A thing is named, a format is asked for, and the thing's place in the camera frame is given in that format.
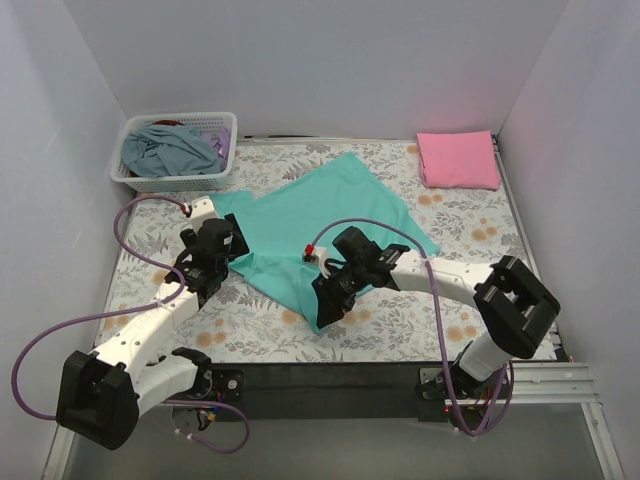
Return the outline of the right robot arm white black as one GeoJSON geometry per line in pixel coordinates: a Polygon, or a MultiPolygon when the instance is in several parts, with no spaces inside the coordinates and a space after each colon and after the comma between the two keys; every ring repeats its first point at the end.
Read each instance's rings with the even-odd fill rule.
{"type": "Polygon", "coordinates": [[[518,258],[505,255],[493,264],[435,258],[403,244],[381,248],[359,228],[350,226],[333,245],[340,254],[308,245],[303,254],[320,273],[312,287],[318,301],[317,325],[341,320],[368,287],[441,295],[475,308],[486,328],[456,357],[453,365],[423,386],[427,398],[446,396],[446,380],[457,397],[475,397],[512,359],[530,359],[559,315],[555,296],[518,258]]]}

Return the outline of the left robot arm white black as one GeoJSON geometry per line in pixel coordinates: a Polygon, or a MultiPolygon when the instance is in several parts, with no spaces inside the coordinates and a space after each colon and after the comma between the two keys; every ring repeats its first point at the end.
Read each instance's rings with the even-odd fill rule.
{"type": "Polygon", "coordinates": [[[139,418],[165,400],[212,397],[212,362],[206,354],[179,347],[161,360],[155,356],[219,291],[230,262],[249,248],[232,214],[193,222],[181,239],[185,248],[152,309],[92,352],[76,351],[64,363],[56,422],[109,450],[122,446],[139,418]]]}

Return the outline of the teal t-shirt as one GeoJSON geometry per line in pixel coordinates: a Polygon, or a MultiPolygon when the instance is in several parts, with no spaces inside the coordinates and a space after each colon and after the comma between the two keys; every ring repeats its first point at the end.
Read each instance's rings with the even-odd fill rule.
{"type": "Polygon", "coordinates": [[[302,315],[316,333],[321,328],[312,281],[319,270],[304,263],[302,255],[322,228],[345,218],[368,218],[408,234],[429,256],[439,253],[407,204],[352,153],[259,198],[239,190],[213,194],[211,199],[220,215],[235,216],[249,247],[230,268],[256,290],[302,315]]]}

